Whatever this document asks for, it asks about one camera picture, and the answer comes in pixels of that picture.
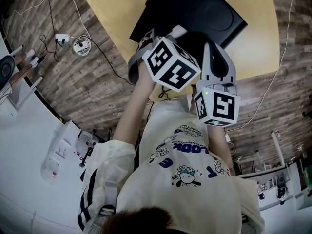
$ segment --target wood-pattern floor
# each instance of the wood-pattern floor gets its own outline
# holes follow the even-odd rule
[[[14,0],[10,8],[24,11],[42,0]],[[127,64],[112,43],[85,0],[75,0],[82,19],[92,39],[106,53],[116,71],[127,78]],[[285,48],[288,11],[291,0],[274,0],[279,34],[280,52]],[[56,31],[71,36],[85,34],[75,6],[71,0],[51,0]],[[312,0],[294,0],[287,51],[276,80],[268,91],[254,120],[246,127],[230,132],[237,154],[243,162],[255,159],[259,151],[263,161],[274,163],[278,157],[271,138],[271,132],[281,132],[280,146],[285,159],[291,158],[300,144],[306,149],[311,146],[311,120],[303,118],[302,112],[309,111],[309,94],[312,94]],[[53,29],[48,3],[31,9],[23,16],[14,13],[10,19],[3,19],[8,41],[12,49],[24,45],[35,48],[37,55],[45,54],[39,41],[45,34],[49,50],[53,50]],[[39,92],[65,120],[73,120],[84,130],[107,129],[116,126],[129,99],[132,86],[116,77],[101,52],[93,46],[86,57],[75,54],[72,42],[58,48],[59,63],[48,54],[31,80],[42,75],[44,80]],[[249,78],[238,82],[242,98],[238,127],[247,122],[259,105],[274,74]]]

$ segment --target hair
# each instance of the hair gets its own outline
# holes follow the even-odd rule
[[[158,207],[123,211],[108,218],[102,234],[160,234],[171,224],[170,214]]]

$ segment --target sleeve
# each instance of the sleeve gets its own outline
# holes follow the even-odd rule
[[[251,221],[257,234],[264,234],[265,222],[260,215],[257,182],[231,176],[238,192],[241,210]]]
[[[133,145],[111,140],[95,145],[87,162],[83,179],[78,224],[83,231],[88,221],[105,205],[105,183],[117,184],[117,193],[133,172],[136,151]]]

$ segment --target white box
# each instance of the white box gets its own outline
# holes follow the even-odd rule
[[[210,88],[201,88],[194,97],[201,123],[224,127],[237,123],[240,97]]]
[[[142,58],[152,80],[176,92],[184,89],[201,72],[194,57],[165,37]]]

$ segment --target wooden table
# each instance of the wooden table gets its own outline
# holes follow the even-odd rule
[[[126,62],[135,53],[137,43],[129,37],[140,18],[146,0],[87,0]],[[279,35],[273,0],[225,0],[248,26],[226,48],[236,67],[236,79],[245,79],[276,71],[279,66]],[[191,86],[170,98],[191,93]],[[159,101],[160,86],[151,100]]]

